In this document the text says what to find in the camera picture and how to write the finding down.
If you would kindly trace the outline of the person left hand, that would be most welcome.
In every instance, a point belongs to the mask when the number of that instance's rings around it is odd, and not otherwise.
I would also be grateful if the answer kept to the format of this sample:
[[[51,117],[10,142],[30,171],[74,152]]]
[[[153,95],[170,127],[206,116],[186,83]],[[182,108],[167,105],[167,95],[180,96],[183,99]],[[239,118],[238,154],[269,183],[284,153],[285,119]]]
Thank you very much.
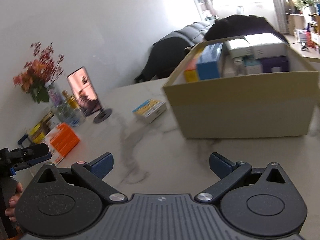
[[[10,219],[11,222],[16,222],[15,208],[23,193],[23,185],[17,183],[16,194],[9,199],[9,207],[5,210],[5,215]]]

